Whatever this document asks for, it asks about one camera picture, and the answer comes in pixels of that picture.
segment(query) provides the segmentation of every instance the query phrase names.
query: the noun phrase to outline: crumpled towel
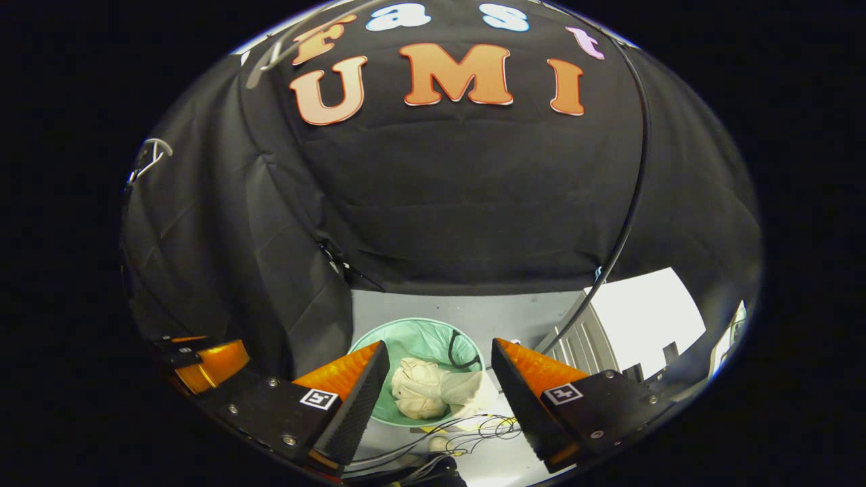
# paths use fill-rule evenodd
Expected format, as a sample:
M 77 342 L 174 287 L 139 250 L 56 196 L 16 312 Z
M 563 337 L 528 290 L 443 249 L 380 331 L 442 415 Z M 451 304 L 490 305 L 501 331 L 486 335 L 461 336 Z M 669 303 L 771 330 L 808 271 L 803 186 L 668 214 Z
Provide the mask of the crumpled towel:
M 448 406 L 455 418 L 466 418 L 496 401 L 496 389 L 483 371 L 453 373 L 412 357 L 402 359 L 400 366 L 391 378 L 391 394 L 409 418 L 441 417 Z

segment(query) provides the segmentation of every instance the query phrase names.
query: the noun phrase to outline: green trash bag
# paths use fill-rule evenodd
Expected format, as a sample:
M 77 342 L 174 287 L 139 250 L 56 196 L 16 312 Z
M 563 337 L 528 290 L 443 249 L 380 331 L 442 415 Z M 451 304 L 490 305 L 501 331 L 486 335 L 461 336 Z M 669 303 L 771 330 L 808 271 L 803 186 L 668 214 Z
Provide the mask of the green trash bag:
M 426 318 L 406 318 L 392 321 L 365 334 L 352 346 L 354 352 L 376 341 L 384 341 L 388 347 L 391 368 L 382 385 L 372 417 L 393 426 L 420 428 L 439 425 L 452 419 L 450 408 L 441 418 L 412 419 L 397 409 L 397 400 L 391 395 L 391 377 L 400 368 L 400 360 L 406 357 L 434 362 L 450 372 L 478 372 L 484 370 L 484 358 L 478 347 L 460 330 L 448 323 Z

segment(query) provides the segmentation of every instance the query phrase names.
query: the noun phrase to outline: orange letter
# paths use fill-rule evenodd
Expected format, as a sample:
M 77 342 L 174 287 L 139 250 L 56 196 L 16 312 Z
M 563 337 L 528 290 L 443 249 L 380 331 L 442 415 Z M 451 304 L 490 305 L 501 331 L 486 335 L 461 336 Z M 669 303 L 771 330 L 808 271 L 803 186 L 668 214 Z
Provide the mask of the orange letter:
M 297 66 L 303 62 L 307 62 L 313 59 L 315 56 L 320 55 L 322 53 L 326 53 L 327 51 L 333 49 L 333 44 L 330 42 L 325 42 L 325 39 L 337 39 L 343 35 L 343 23 L 349 23 L 358 18 L 355 14 L 351 14 L 350 16 L 345 16 L 337 21 L 334 25 L 332 25 L 328 30 L 324 32 L 317 32 L 321 29 L 321 25 L 315 29 L 310 29 L 307 32 L 304 32 L 300 36 L 295 37 L 294 41 L 298 42 L 300 39 L 303 39 L 304 42 L 301 42 L 301 45 L 298 46 L 298 57 L 294 58 L 292 61 L 293 66 Z
M 548 59 L 547 64 L 556 73 L 556 97 L 550 100 L 550 108 L 561 114 L 580 116 L 584 106 L 580 104 L 578 78 L 584 70 L 559 59 Z
M 333 65 L 333 71 L 343 80 L 343 101 L 334 107 L 322 104 L 319 80 L 325 75 L 321 69 L 296 78 L 289 88 L 294 90 L 298 99 L 301 118 L 310 125 L 331 125 L 355 115 L 364 104 L 364 82 L 361 80 L 361 66 L 367 62 L 366 56 L 359 55 L 344 59 Z
M 489 44 L 477 44 L 457 64 L 439 44 L 411 44 L 400 49 L 409 58 L 412 71 L 412 91 L 404 98 L 406 105 L 436 105 L 442 96 L 433 89 L 433 78 L 439 81 L 451 101 L 460 101 L 469 83 L 475 87 L 469 99 L 488 105 L 511 105 L 514 97 L 505 83 L 505 58 L 508 49 Z

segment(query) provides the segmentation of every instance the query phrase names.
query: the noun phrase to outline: white letter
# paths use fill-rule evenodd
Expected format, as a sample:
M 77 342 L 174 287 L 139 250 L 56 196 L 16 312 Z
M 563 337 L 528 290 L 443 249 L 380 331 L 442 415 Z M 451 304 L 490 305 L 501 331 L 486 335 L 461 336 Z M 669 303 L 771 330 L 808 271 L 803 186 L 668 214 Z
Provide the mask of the white letter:
M 420 3 L 398 3 L 391 7 L 373 12 L 373 20 L 367 23 L 367 30 L 379 32 L 396 27 L 417 27 L 433 20 L 424 14 L 424 6 Z
M 514 32 L 526 32 L 529 30 L 527 14 L 511 7 L 504 7 L 496 3 L 482 3 L 478 10 L 487 14 L 482 20 L 490 27 L 497 29 L 508 29 Z
M 565 30 L 574 34 L 574 38 L 578 40 L 580 48 L 583 49 L 586 54 L 591 55 L 596 59 L 604 59 L 604 55 L 596 51 L 595 46 L 592 45 L 598 44 L 598 41 L 590 37 L 589 34 L 576 27 L 566 27 Z

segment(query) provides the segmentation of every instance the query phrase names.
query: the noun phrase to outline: black cloth backdrop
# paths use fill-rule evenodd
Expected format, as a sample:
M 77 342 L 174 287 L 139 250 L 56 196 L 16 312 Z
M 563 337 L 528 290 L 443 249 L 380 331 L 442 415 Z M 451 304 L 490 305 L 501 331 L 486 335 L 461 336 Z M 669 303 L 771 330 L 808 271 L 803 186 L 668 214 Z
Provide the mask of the black cloth backdrop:
M 431 0 L 431 22 L 382 32 L 359 16 L 333 49 L 297 67 L 286 60 L 251 90 L 249 72 L 278 36 L 243 65 L 228 55 L 196 81 L 149 134 L 172 155 L 134 182 L 126 209 L 122 241 L 142 333 L 243 338 L 255 367 L 290 378 L 336 359 L 352 337 L 350 288 L 375 287 L 335 272 L 318 244 L 387 292 L 590 285 L 640 162 L 635 83 L 592 26 L 501 1 L 525 12 L 531 29 L 493 29 L 478 3 Z M 566 26 L 597 39 L 605 59 L 582 51 Z M 416 42 L 436 42 L 458 61 L 477 43 L 509 49 L 514 104 L 464 96 L 408 107 L 410 64 L 398 50 Z M 698 358 L 681 360 L 700 375 L 737 303 L 757 292 L 759 213 L 744 163 L 710 109 L 649 54 L 628 53 L 647 88 L 652 131 L 645 193 L 609 280 L 674 268 L 708 326 L 690 349 Z M 336 125 L 304 122 L 289 82 L 321 69 L 322 99 L 335 105 L 343 92 L 331 66 L 355 55 L 368 57 L 364 106 Z M 584 70 L 583 116 L 550 108 L 548 58 Z

